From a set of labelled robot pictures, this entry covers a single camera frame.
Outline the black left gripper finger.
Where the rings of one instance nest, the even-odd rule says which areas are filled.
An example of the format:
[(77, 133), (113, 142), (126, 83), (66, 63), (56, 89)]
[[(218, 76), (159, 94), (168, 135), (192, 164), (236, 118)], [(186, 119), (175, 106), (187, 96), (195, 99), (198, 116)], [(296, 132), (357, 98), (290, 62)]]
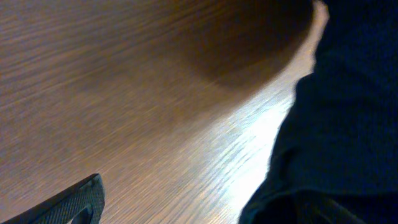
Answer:
[(99, 224), (104, 206), (102, 178), (92, 174), (2, 224)]

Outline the navy blue shorts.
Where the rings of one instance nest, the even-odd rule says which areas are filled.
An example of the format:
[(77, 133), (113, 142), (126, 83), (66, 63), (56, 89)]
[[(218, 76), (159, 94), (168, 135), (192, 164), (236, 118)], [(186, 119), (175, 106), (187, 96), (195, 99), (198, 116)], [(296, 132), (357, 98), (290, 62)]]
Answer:
[(265, 181), (240, 223), (397, 222), (397, 1), (327, 1)]

